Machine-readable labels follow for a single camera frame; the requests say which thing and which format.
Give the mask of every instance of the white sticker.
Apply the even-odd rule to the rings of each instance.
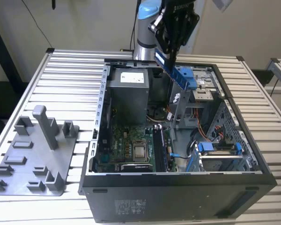
[[[143,73],[121,73],[121,83],[144,83]]]
[[[171,120],[171,119],[172,119],[172,115],[173,115],[173,114],[172,114],[171,112],[169,112],[169,114],[168,114],[168,116],[167,116],[167,119],[168,119],[168,120]]]
[[[162,58],[157,52],[155,53],[155,56],[156,56],[156,58],[158,58],[159,61],[164,65],[164,60],[163,60],[163,58]]]

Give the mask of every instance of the motherboard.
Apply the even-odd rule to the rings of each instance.
[[[133,172],[140,166],[144,172],[156,172],[153,131],[149,127],[114,127],[110,151],[99,155],[98,172]],[[166,128],[163,130],[163,143],[167,150],[172,148],[170,131]],[[174,169],[174,161],[171,161],[167,171]]]

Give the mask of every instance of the white wall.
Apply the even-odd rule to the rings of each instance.
[[[260,69],[281,58],[281,0],[234,0],[223,13],[205,2],[194,54],[241,55]]]
[[[129,48],[135,0],[58,0],[55,10],[51,0],[24,1],[55,48]],[[19,74],[28,81],[49,45],[21,0],[0,0],[0,34]]]

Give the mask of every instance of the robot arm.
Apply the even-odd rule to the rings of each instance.
[[[173,71],[176,55],[186,45],[195,29],[199,16],[194,12],[195,0],[162,0],[159,16],[149,25],[158,42],[156,51],[162,52],[162,66]]]

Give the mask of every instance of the black cable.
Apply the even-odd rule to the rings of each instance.
[[[135,16],[134,16],[134,23],[133,23],[133,29],[132,29],[131,38],[130,38],[129,50],[131,50],[132,38],[133,38],[133,45],[134,45],[134,49],[135,49],[135,24],[136,24],[136,17],[137,17],[137,14],[139,12],[140,4],[141,4],[141,0],[137,0],[136,9],[135,9]]]
[[[279,81],[279,79],[277,79],[277,81],[276,81],[275,85],[273,86],[273,89],[272,89],[272,92],[271,92],[270,96],[272,96],[272,94],[273,94],[273,92],[274,92],[274,89],[275,89],[275,87],[276,87],[276,85],[277,85],[278,81]]]
[[[183,158],[183,159],[188,159],[188,157],[182,157],[182,156],[179,156],[179,157],[175,157],[175,158]]]
[[[25,7],[27,8],[28,12],[30,13],[32,19],[33,19],[34,22],[36,23],[37,28],[42,32],[43,36],[46,38],[46,40],[47,40],[47,42],[49,43],[50,47],[53,48],[52,45],[51,45],[51,43],[50,43],[50,41],[49,41],[48,38],[46,37],[46,35],[43,33],[43,31],[42,31],[42,30],[40,29],[40,27],[38,26],[38,24],[37,24],[37,22],[36,22],[34,16],[33,16],[32,13],[30,12],[30,10],[29,10],[28,6],[25,4],[24,0],[21,0],[21,1],[23,2],[23,4],[25,5]]]

